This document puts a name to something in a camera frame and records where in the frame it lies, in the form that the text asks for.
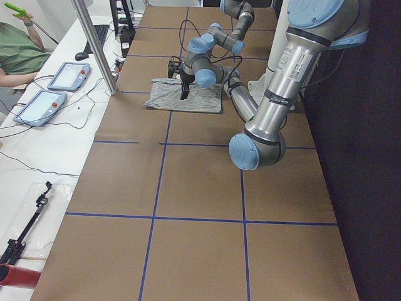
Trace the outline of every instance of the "person's arm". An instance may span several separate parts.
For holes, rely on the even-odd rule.
[[[26,26],[26,30],[28,31],[28,36],[31,39],[31,41],[37,47],[39,47],[40,49],[44,50],[42,39],[40,38],[40,35],[36,31],[36,29],[32,26],[33,24],[32,24],[31,19],[33,19],[33,16],[31,14],[29,14],[29,13],[28,13],[28,16],[29,16],[30,19],[23,18],[23,17],[17,17],[17,16],[15,16],[15,17],[24,22],[24,25]]]
[[[3,68],[0,68],[0,86],[3,87],[15,87],[18,85],[23,85],[25,83],[30,83],[34,80],[38,72],[32,72],[28,74],[21,75],[7,75]]]

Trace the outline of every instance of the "person's hand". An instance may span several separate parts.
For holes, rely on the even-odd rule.
[[[26,12],[26,14],[29,16],[29,18],[16,16],[16,14],[13,14],[13,16],[14,16],[15,18],[18,18],[18,19],[24,21],[24,23],[30,23],[30,22],[31,22],[31,19],[33,19],[33,16],[32,16],[32,14],[30,14],[30,13],[28,13],[28,12]]]

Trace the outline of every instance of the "green shirt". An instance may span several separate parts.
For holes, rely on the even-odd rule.
[[[49,56],[24,31],[0,22],[0,67],[6,74],[38,71]]]

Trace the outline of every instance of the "tablet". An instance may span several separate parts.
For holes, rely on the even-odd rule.
[[[65,62],[50,81],[48,89],[54,91],[77,91],[86,80],[89,72],[90,65],[87,63]]]
[[[63,92],[40,90],[13,118],[20,124],[40,127],[52,118],[67,99]]]

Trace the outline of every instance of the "striped cloth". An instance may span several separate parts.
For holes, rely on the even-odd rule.
[[[198,84],[190,85],[187,99],[181,100],[181,80],[177,78],[152,79],[150,99],[145,102],[147,108],[196,113],[221,113],[221,85],[201,88]]]

